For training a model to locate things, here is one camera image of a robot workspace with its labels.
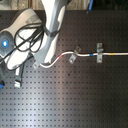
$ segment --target black surface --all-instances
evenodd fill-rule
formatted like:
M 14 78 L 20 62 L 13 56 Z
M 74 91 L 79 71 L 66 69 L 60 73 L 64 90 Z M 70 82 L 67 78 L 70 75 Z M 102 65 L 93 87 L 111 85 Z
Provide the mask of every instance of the black surface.
M 0 30 L 9 26 L 16 11 L 0 12 Z M 44 12 L 37 11 L 43 19 Z M 128 52 L 128 11 L 67 11 L 53 60 L 64 51 Z M 52 68 L 25 65 L 23 86 L 14 89 L 14 76 L 0 90 L 0 125 L 44 128 L 127 128 L 128 56 L 78 57 L 69 55 Z

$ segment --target metal bracket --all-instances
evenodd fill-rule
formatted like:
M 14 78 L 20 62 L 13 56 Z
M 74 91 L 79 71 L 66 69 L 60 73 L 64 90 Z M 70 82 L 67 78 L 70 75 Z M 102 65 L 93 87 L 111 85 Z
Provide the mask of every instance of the metal bracket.
M 74 61 L 76 60 L 76 58 L 77 58 L 77 55 L 75 54 L 75 53 L 80 53 L 80 51 L 81 51 L 81 48 L 79 47 L 79 46 L 76 46 L 76 49 L 74 50 L 74 53 L 71 55 L 71 57 L 70 57 L 70 59 L 69 59 L 69 62 L 71 63 L 71 64 L 73 64 L 74 63 Z
M 15 72 L 15 84 L 14 84 L 14 87 L 16 87 L 16 88 L 20 88 L 22 86 L 23 70 L 24 70 L 24 64 L 16 69 L 16 72 Z
M 37 70 L 38 67 L 40 66 L 40 64 L 36 61 L 34 64 L 33 64 L 33 69 Z
M 102 56 L 103 56 L 103 48 L 102 48 L 102 43 L 97 44 L 97 63 L 102 63 Z

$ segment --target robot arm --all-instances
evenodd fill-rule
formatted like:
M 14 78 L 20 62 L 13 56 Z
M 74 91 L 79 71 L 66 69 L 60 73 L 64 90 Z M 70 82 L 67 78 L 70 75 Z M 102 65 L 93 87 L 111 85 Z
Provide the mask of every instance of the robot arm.
M 16 77 L 18 80 L 15 80 L 16 84 L 17 81 L 21 80 L 22 65 L 29 54 L 33 55 L 36 60 L 35 67 L 38 67 L 40 63 L 51 62 L 55 54 L 66 6 L 69 2 L 70 0 L 42 0 L 47 19 L 46 25 L 43 26 L 43 37 L 41 36 L 42 38 L 36 40 L 36 43 L 32 42 L 32 38 L 29 39 L 37 33 L 36 28 L 27 29 L 26 27 L 25 29 L 24 27 L 25 25 L 33 27 L 35 24 L 40 24 L 40 26 L 37 25 L 38 29 L 42 28 L 42 21 L 32 9 L 26 9 L 18 13 L 11 26 L 0 32 L 0 56 L 9 70 L 16 69 L 16 76 L 18 76 Z M 32 50 L 29 50 L 30 42 L 33 43 Z
M 22 35 L 22 38 L 19 38 L 18 36 L 15 36 L 16 32 L 23 26 L 27 24 L 33 24 L 33 23 L 42 23 L 41 20 L 38 18 L 37 14 L 32 9 L 24 10 L 14 21 L 14 23 L 9 27 L 1 31 L 0 35 L 2 38 L 7 40 L 8 47 L 11 48 L 8 49 L 8 52 L 6 52 L 4 56 L 6 56 L 9 52 L 11 52 L 13 49 L 15 49 L 11 55 L 6 59 L 7 67 L 10 70 L 16 69 L 19 67 L 28 57 L 28 54 L 31 52 L 31 54 L 34 56 L 37 63 L 50 63 L 51 59 L 55 53 L 56 50 L 56 43 L 59 36 L 59 31 L 62 25 L 64 13 L 66 10 L 66 6 L 68 4 L 69 0 L 42 0 L 42 3 L 44 4 L 44 8 L 46 11 L 46 26 L 44 26 L 44 37 L 42 40 L 42 45 L 40 49 L 35 53 L 31 51 L 25 51 L 21 52 L 16 48 L 16 46 L 20 45 L 25 39 L 27 39 L 29 36 L 32 35 L 32 33 L 35 31 L 34 29 L 27 29 L 20 31 L 20 35 Z M 37 49 L 39 47 L 38 40 L 36 44 L 33 45 L 32 49 Z M 24 45 L 20 47 L 20 49 L 27 49 L 29 48 L 29 42 L 25 42 Z

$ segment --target cable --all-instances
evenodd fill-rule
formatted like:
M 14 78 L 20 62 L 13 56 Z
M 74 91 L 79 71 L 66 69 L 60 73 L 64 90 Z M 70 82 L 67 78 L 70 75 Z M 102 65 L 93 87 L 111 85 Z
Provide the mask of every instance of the cable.
M 26 29 L 35 29 L 35 31 L 33 32 L 33 34 L 28 37 L 27 39 L 24 39 L 23 37 L 20 36 L 20 31 L 21 30 L 26 30 Z M 16 36 L 18 36 L 19 38 L 21 38 L 23 41 L 19 44 L 19 45 L 16 45 Z M 26 52 L 28 50 L 30 50 L 31 52 L 37 52 L 39 51 L 41 45 L 42 45 L 42 39 L 43 39 L 43 36 L 44 36 L 44 27 L 43 27 L 43 24 L 42 23 L 32 23 L 32 24 L 28 24 L 28 25 L 25 25 L 23 27 L 21 27 L 15 34 L 14 36 L 14 44 L 15 44 L 15 48 L 10 51 L 4 58 L 2 58 L 0 60 L 0 63 L 2 63 L 8 56 L 10 56 L 12 54 L 13 51 L 15 50 L 19 50 L 21 52 Z M 32 47 L 33 45 L 38 41 L 40 40 L 40 45 L 38 47 L 38 49 L 36 51 L 32 51 Z M 26 50 L 20 50 L 19 48 L 25 44 L 26 42 L 29 42 L 30 43 L 30 47 Z
M 52 67 L 59 59 L 60 57 L 62 57 L 63 55 L 67 55 L 67 54 L 75 54 L 79 57 L 88 57 L 88 56 L 97 56 L 98 53 L 92 53 L 92 54 L 77 54 L 75 52 L 72 52 L 72 51 L 69 51 L 69 52 L 64 52 L 62 53 L 59 57 L 56 58 L 56 60 L 54 62 L 52 62 L 50 65 L 43 65 L 40 63 L 40 66 L 43 67 L 43 68 L 50 68 Z M 113 56 L 113 55 L 128 55 L 128 53 L 103 53 L 103 55 L 110 55 L 110 56 Z

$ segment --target bolt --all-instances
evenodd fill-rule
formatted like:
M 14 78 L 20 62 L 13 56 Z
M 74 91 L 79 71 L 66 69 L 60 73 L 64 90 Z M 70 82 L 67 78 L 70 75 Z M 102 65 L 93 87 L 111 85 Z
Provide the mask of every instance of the bolt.
M 73 59 L 70 60 L 70 63 L 73 63 Z
M 101 63 L 101 62 L 102 62 L 102 60 L 101 60 L 101 59 L 99 59 L 99 62 Z

